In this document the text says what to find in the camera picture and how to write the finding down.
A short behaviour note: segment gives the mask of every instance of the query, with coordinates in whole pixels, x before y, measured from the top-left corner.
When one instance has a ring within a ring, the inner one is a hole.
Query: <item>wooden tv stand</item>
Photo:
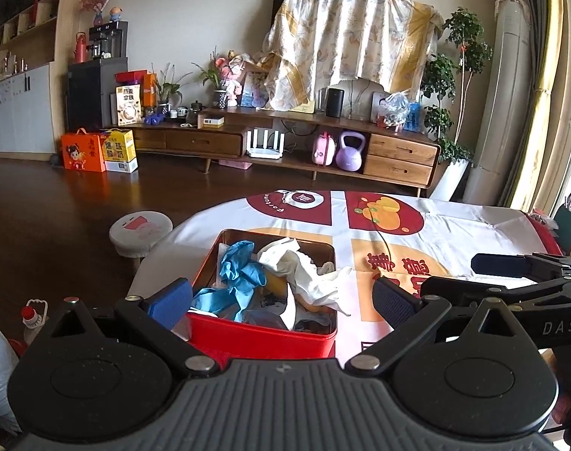
[[[234,159],[253,164],[311,171],[313,179],[317,177],[317,173],[329,173],[412,186],[417,188],[418,196],[422,189],[431,184],[440,152],[439,146],[423,134],[407,131],[395,133],[380,129],[368,121],[245,107],[207,109],[204,113],[223,115],[225,124],[220,129],[189,129],[181,127],[179,123],[167,121],[158,126],[133,124],[127,128],[133,130],[136,150],[202,157],[206,159],[206,173],[213,159]],[[244,151],[246,131],[255,127],[272,129],[275,119],[363,133],[368,139],[368,147],[365,147],[363,152],[361,170],[351,173],[339,169],[335,164],[316,165],[311,160],[311,153],[307,151],[284,152],[279,160],[246,156]]]

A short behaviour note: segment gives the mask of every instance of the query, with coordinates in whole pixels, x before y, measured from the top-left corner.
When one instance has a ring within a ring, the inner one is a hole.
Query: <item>kettlebell handle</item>
[[[344,139],[346,137],[356,137],[357,139],[361,140],[361,145],[357,148],[357,151],[359,152],[363,152],[363,149],[365,149],[365,136],[363,134],[360,134],[359,132],[353,132],[351,130],[345,130],[344,132],[342,132],[342,134],[340,134],[340,147],[342,149],[344,149],[344,147],[348,147],[345,143],[344,143]]]

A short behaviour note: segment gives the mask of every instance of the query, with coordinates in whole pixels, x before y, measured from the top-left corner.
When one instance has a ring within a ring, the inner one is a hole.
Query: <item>white stool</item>
[[[135,212],[118,219],[110,227],[110,240],[116,252],[133,259],[135,271],[141,258],[160,239],[172,231],[172,222],[160,212]]]

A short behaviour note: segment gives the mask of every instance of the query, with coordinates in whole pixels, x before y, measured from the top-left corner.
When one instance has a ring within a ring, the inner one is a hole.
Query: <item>white router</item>
[[[267,146],[269,141],[269,130],[264,129],[263,146],[258,147],[258,129],[246,132],[246,154],[250,157],[258,157],[261,159],[279,159],[284,155],[284,141],[286,134],[278,132],[273,134],[273,147]]]

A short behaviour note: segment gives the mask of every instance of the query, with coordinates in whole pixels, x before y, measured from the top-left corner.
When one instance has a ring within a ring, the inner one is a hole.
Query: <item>red bottle cap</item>
[[[22,307],[22,309],[20,310],[20,316],[23,319],[25,319],[26,321],[30,321],[36,315],[37,315],[37,312],[35,312],[35,309],[33,309],[33,307],[31,307],[31,306]]]

